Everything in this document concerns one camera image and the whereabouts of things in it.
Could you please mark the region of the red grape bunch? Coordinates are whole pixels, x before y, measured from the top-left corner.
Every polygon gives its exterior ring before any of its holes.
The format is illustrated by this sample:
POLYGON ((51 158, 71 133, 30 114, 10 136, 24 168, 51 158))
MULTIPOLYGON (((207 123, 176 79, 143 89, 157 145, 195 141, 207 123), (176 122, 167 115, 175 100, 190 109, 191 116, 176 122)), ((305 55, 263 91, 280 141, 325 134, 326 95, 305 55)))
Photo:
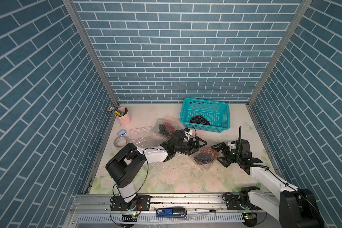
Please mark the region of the red grape bunch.
POLYGON ((211 147, 203 147, 203 148, 201 148, 200 153, 208 155, 212 159, 216 159, 219 156, 219 153, 217 151, 215 151, 214 149, 212 149, 211 147))
POLYGON ((164 122, 164 123, 163 123, 163 126, 164 126, 165 129, 166 129, 167 131, 169 131, 169 132, 175 131, 175 127, 174 127, 171 123, 169 123, 169 122, 164 122))

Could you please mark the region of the clear clamshell container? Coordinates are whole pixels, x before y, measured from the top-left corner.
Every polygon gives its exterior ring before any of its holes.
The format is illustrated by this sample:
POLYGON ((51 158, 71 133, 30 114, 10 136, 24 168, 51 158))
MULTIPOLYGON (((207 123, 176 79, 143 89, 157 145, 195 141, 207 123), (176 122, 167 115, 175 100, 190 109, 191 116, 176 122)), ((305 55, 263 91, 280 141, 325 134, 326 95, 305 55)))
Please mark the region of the clear clamshell container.
POLYGON ((154 134, 153 127, 139 127, 131 129, 129 132, 129 142, 137 147, 156 147, 160 144, 160 139, 154 134))
POLYGON ((154 128, 153 133, 162 136, 162 137, 170 137, 177 129, 179 128, 179 124, 176 122, 172 122, 166 119, 158 119, 154 128))
POLYGON ((219 157, 219 153, 211 147, 202 147, 192 155, 193 161, 203 170, 207 171, 219 157))

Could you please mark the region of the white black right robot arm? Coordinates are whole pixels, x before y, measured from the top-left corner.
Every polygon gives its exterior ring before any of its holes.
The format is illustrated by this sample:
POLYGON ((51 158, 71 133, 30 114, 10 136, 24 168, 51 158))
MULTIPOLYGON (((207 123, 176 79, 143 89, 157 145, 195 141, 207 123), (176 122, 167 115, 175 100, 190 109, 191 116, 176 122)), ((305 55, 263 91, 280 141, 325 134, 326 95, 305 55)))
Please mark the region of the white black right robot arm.
POLYGON ((256 186, 244 187, 239 192, 239 204, 245 210, 260 208, 279 221, 283 228, 323 228, 325 222, 313 193, 278 177, 259 158, 252 156, 247 140, 213 145, 222 154, 217 160, 229 167, 236 163, 249 176, 268 188, 270 195, 256 186))

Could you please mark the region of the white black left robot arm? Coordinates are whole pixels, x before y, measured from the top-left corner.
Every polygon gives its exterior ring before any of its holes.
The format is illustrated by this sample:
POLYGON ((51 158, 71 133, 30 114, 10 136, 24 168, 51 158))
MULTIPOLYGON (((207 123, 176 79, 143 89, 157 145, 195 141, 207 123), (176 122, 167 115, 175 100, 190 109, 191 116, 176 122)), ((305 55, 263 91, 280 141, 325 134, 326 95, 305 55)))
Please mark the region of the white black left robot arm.
POLYGON ((110 177, 114 180, 124 203, 130 204, 137 201, 138 190, 134 188, 133 180, 144 164, 155 162, 167 162, 177 153, 190 156, 208 143, 198 136, 188 138, 182 132, 170 136, 157 147, 141 148, 133 143, 125 145, 105 165, 110 177))

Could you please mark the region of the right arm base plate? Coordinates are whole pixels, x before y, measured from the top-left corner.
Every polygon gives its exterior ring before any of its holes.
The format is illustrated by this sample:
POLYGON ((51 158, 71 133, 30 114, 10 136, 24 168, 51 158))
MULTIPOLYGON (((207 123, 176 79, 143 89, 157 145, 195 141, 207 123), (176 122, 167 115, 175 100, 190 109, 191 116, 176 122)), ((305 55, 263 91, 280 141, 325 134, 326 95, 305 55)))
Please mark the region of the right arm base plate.
POLYGON ((222 199, 226 203, 227 210, 251 210, 251 211, 257 211, 261 208, 254 206, 252 204, 242 204, 240 200, 239 194, 233 194, 233 193, 224 193, 222 195, 222 199))

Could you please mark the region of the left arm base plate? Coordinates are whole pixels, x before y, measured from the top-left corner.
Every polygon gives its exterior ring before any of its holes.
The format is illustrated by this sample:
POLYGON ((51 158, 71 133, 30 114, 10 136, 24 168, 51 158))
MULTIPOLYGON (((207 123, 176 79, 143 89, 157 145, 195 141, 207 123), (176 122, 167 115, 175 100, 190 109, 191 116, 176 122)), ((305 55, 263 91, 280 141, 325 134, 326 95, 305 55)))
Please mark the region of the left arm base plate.
POLYGON ((150 195, 137 195, 135 198, 126 202, 120 195, 114 196, 111 203, 111 211, 149 211, 151 203, 150 195))

